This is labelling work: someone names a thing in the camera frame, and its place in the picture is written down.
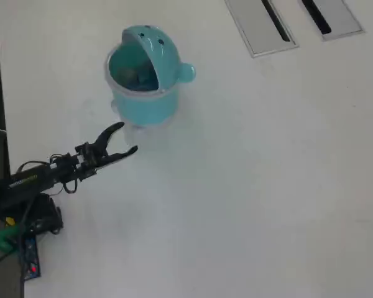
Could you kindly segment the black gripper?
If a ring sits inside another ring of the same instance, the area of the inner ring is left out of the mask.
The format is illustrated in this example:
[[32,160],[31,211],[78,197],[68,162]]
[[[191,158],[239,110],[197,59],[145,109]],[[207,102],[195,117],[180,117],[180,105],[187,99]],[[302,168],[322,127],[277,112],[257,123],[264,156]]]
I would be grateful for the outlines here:
[[118,130],[121,130],[123,126],[124,122],[116,122],[100,133],[94,143],[90,144],[85,142],[84,144],[75,147],[76,157],[78,160],[75,174],[79,181],[83,181],[94,176],[98,168],[102,167],[104,159],[106,163],[115,163],[137,152],[138,146],[135,145],[124,153],[114,153],[112,155],[108,155],[106,148],[112,135]]

